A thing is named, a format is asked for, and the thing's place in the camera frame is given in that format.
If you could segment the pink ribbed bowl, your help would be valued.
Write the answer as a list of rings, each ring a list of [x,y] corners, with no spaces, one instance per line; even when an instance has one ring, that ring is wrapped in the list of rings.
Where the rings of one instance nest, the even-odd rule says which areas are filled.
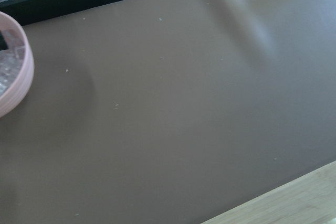
[[[22,26],[1,13],[1,116],[19,105],[33,76],[33,53]]]

